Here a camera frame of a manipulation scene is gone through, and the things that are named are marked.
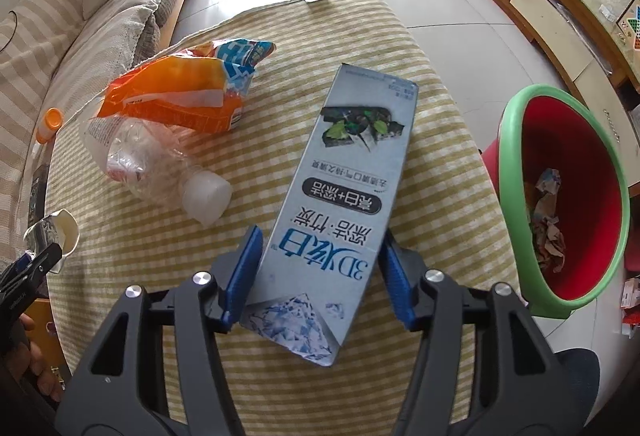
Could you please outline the person's left hand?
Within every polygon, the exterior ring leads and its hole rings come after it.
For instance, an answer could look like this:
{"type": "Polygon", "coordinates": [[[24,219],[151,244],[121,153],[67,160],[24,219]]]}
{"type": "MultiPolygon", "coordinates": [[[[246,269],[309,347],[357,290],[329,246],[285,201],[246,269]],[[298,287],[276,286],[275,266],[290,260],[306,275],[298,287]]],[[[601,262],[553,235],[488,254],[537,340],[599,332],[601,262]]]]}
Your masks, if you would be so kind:
{"type": "Polygon", "coordinates": [[[36,378],[36,387],[41,395],[49,397],[57,404],[62,400],[64,390],[61,383],[35,342],[6,343],[1,347],[1,356],[16,383],[29,371],[36,378]]]}

